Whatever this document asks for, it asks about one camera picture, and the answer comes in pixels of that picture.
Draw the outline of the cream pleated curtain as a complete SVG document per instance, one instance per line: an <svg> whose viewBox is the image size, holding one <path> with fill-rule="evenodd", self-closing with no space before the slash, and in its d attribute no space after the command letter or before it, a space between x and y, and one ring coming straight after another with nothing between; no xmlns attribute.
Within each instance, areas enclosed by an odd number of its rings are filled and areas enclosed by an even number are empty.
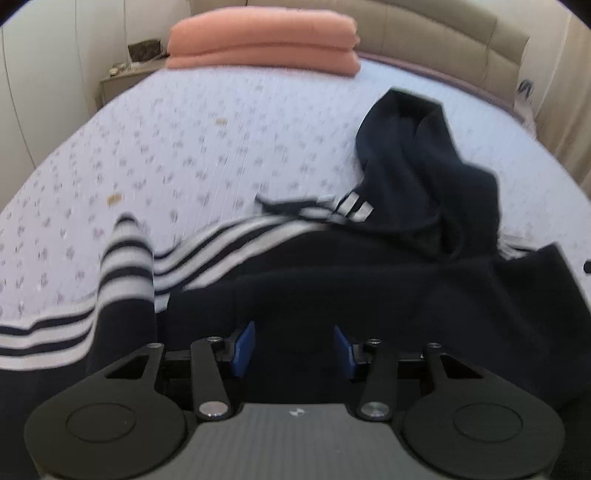
<svg viewBox="0 0 591 480"><path fill-rule="evenodd" d="M571 18L557 71L536 116L538 139L590 192L590 29Z"/></svg>

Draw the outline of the folded pink blanket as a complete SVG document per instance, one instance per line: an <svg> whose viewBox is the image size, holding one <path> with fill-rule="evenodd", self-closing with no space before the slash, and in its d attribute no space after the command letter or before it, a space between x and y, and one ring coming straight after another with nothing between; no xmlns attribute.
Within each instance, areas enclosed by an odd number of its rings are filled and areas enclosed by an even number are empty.
<svg viewBox="0 0 591 480"><path fill-rule="evenodd" d="M354 77L358 43L356 21L334 11L226 7L171 27L166 68L280 67Z"/></svg>

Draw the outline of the brown patterned pouch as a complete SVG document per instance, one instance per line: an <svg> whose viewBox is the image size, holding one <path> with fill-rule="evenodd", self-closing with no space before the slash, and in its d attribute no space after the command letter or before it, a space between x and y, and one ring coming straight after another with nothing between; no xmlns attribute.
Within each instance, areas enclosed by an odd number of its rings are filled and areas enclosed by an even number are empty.
<svg viewBox="0 0 591 480"><path fill-rule="evenodd" d="M159 39L147 39L127 45L127 51L131 62L145 63L162 54Z"/></svg>

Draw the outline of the wooden nightstand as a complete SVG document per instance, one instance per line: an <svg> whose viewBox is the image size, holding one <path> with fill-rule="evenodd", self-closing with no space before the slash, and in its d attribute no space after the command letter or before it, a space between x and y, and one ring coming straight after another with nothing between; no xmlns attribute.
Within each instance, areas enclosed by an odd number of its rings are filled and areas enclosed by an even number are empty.
<svg viewBox="0 0 591 480"><path fill-rule="evenodd" d="M114 98L133 88L148 76L157 72L165 66L166 59L155 59L145 63L130 64L128 68L118 72L114 76L105 77L100 80L96 96L97 109L100 110L105 104Z"/></svg>

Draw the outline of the lilac floral quilted bedspread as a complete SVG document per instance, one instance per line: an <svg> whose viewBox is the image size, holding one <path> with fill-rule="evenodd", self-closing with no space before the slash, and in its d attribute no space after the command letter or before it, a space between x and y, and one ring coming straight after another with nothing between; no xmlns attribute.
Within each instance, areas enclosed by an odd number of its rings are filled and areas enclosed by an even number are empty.
<svg viewBox="0 0 591 480"><path fill-rule="evenodd" d="M356 131L390 89L442 104L467 162L499 182L502 231L557 243L590 287L590 203L510 114L466 92L376 62L353 78L264 68L160 71L108 103L32 173L1 214L1 316L73 303L97 286L116 218L133 214L164 250L254 198L346 194Z"/></svg>

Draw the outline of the navy hoodie with white stripes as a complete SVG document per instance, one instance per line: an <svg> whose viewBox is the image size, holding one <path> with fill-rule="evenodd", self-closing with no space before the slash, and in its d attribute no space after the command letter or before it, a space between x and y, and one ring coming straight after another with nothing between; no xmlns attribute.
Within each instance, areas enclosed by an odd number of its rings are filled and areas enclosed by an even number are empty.
<svg viewBox="0 0 591 480"><path fill-rule="evenodd" d="M345 214L324 200L263 201L155 253L123 215L98 296L1 325L1 475L35 471L22 438L43 400L140 346L182 350L253 323L253 381L315 398L333 330L401 351L436 341L551 405L566 428L560 479L590 475L590 312L559 249L499 245L498 185L463 162L442 108L390 91L356 134L361 182Z"/></svg>

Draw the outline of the beige padded headboard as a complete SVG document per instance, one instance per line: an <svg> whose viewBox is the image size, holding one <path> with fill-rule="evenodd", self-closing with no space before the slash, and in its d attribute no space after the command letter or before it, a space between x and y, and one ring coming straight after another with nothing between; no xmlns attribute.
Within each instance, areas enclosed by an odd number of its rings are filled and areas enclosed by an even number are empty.
<svg viewBox="0 0 591 480"><path fill-rule="evenodd" d="M448 83L507 110L514 106L529 36L469 1L191 1L222 7L332 10L356 20L363 58Z"/></svg>

